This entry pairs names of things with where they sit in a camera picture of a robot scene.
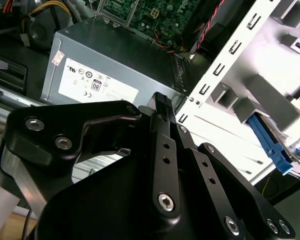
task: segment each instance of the blue drive latch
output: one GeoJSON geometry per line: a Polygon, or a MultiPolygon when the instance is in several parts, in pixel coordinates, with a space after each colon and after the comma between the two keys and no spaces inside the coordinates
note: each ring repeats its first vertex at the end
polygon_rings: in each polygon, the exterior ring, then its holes
{"type": "Polygon", "coordinates": [[[259,139],[263,150],[273,161],[276,168],[283,175],[289,173],[293,168],[291,159],[288,157],[283,146],[272,137],[272,133],[270,133],[269,129],[264,127],[258,113],[253,114],[246,123],[252,128],[259,139]]]}

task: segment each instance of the motherboard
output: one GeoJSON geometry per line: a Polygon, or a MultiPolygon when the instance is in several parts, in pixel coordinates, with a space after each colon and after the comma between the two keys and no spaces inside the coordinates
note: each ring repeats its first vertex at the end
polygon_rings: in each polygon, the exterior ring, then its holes
{"type": "MultiPolygon", "coordinates": [[[[139,0],[129,27],[160,42],[176,45],[201,0],[139,0]]],[[[103,10],[127,20],[136,0],[106,0],[103,10]]]]}

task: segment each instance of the black cable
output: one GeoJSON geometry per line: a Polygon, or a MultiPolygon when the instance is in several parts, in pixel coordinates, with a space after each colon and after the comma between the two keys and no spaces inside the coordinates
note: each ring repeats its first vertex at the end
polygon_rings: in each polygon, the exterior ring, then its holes
{"type": "Polygon", "coordinates": [[[51,7],[50,10],[51,10],[51,14],[52,14],[53,21],[54,21],[54,24],[55,24],[55,31],[59,31],[61,29],[61,27],[60,27],[60,22],[58,20],[56,10],[55,10],[54,7],[51,7]]]}
{"type": "Polygon", "coordinates": [[[67,0],[61,0],[61,2],[69,9],[73,24],[77,24],[78,20],[74,15],[74,12],[72,11],[72,8],[69,6],[67,0]]]}
{"type": "Polygon", "coordinates": [[[24,221],[21,240],[27,240],[28,226],[29,226],[31,214],[32,214],[32,210],[30,209],[24,221]]]}

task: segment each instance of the red wire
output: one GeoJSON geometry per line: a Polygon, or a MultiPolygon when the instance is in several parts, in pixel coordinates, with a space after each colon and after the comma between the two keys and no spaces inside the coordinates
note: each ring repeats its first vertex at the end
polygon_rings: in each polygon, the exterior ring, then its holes
{"type": "Polygon", "coordinates": [[[8,5],[9,5],[9,2],[10,2],[10,0],[6,1],[5,5],[4,5],[4,8],[3,8],[3,13],[6,12],[6,9],[7,9],[8,5]]]}
{"type": "Polygon", "coordinates": [[[205,36],[206,36],[206,33],[207,33],[208,29],[210,28],[211,21],[212,21],[212,19],[217,15],[218,9],[219,9],[219,7],[224,3],[224,1],[225,1],[225,0],[221,0],[221,2],[218,4],[218,6],[216,6],[216,8],[215,8],[214,11],[213,11],[212,16],[209,18],[208,22],[206,23],[206,27],[204,28],[204,31],[203,31],[201,40],[200,40],[200,42],[198,43],[197,49],[200,48],[201,43],[204,41],[205,36]]]}

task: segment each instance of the silver screw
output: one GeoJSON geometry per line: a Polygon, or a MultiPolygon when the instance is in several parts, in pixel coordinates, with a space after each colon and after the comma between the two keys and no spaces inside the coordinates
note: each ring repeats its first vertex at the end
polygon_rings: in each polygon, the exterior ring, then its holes
{"type": "Polygon", "coordinates": [[[290,229],[288,228],[288,226],[283,222],[283,221],[279,221],[279,224],[280,224],[280,226],[283,228],[283,230],[287,233],[287,234],[290,234],[291,233],[291,231],[290,231],[290,229]]]}
{"type": "Polygon", "coordinates": [[[188,130],[184,127],[184,126],[180,126],[180,129],[182,132],[184,132],[185,134],[188,132],[188,130]]]}
{"type": "Polygon", "coordinates": [[[171,212],[174,209],[174,201],[169,197],[167,194],[160,194],[158,197],[158,201],[161,207],[166,210],[167,212],[171,212]]]}
{"type": "Polygon", "coordinates": [[[271,228],[271,230],[272,230],[275,234],[278,234],[278,233],[279,233],[278,228],[276,227],[276,225],[275,225],[271,220],[267,220],[266,222],[268,223],[269,227],[271,228]]]}
{"type": "Polygon", "coordinates": [[[225,217],[225,224],[233,235],[238,236],[240,234],[238,225],[230,217],[225,217]]]}
{"type": "Polygon", "coordinates": [[[27,121],[25,121],[25,125],[32,131],[41,131],[45,128],[45,124],[36,118],[29,118],[27,121]]]}
{"type": "Polygon", "coordinates": [[[210,152],[212,152],[212,153],[215,152],[215,150],[214,150],[214,148],[212,146],[208,145],[207,148],[210,150],[210,152]]]}
{"type": "Polygon", "coordinates": [[[62,150],[68,150],[72,147],[72,141],[65,136],[57,137],[54,142],[55,145],[62,150]]]}

